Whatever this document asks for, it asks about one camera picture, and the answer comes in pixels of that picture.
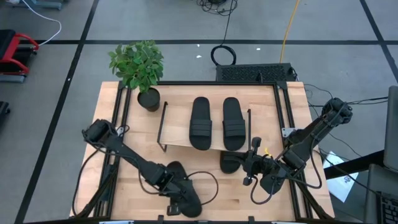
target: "white cable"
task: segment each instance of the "white cable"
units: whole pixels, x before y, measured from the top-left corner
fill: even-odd
[[[48,40],[46,40],[45,42],[42,42],[41,44],[39,44],[39,46],[41,46],[41,45],[43,45],[43,44],[46,44],[48,41],[52,40],[56,35],[58,35],[58,34],[61,32],[61,30],[62,30],[62,25],[61,25],[61,22],[60,22],[60,21],[58,21],[58,20],[56,20],[56,19],[51,19],[51,18],[48,18],[48,17],[45,17],[45,16],[40,15],[39,13],[35,12],[35,11],[25,2],[25,0],[22,0],[22,1],[25,3],[25,5],[26,5],[34,14],[40,16],[41,18],[44,18],[44,19],[47,19],[47,20],[50,20],[50,21],[53,21],[53,22],[58,22],[58,24],[60,24],[60,29],[58,30],[58,32],[57,32],[56,34],[54,34],[52,37],[50,37]]]

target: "red chair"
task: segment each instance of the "red chair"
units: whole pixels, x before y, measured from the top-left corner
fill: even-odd
[[[29,49],[29,56],[31,53],[35,54],[36,50],[39,49],[39,45],[24,34],[17,34],[14,30],[0,30],[0,73],[6,75],[26,75],[29,73],[26,64],[16,59],[20,37],[29,40],[34,45],[33,48]]]

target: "potted plant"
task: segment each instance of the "potted plant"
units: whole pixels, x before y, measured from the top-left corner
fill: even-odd
[[[118,45],[109,52],[112,74],[122,78],[131,89],[139,87],[138,103],[148,111],[156,111],[160,105],[160,94],[151,86],[163,77],[162,53],[153,40],[131,43],[124,48]]]

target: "black flower pot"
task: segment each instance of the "black flower pot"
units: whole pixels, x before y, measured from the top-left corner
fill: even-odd
[[[160,93],[155,88],[149,88],[146,93],[138,94],[138,103],[150,112],[155,112],[160,106]]]

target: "green leaves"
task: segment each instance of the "green leaves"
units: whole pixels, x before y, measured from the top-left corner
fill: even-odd
[[[116,53],[118,55],[122,54],[122,45],[121,44],[119,44],[118,47],[116,47]]]
[[[163,77],[163,55],[153,40],[118,45],[111,57],[109,68],[129,88],[145,93]]]
[[[136,63],[137,65],[142,64],[142,59],[141,59],[140,57],[135,58],[133,61],[134,61],[134,63]]]
[[[108,52],[108,55],[111,56],[111,58],[116,57],[116,54],[114,52]]]

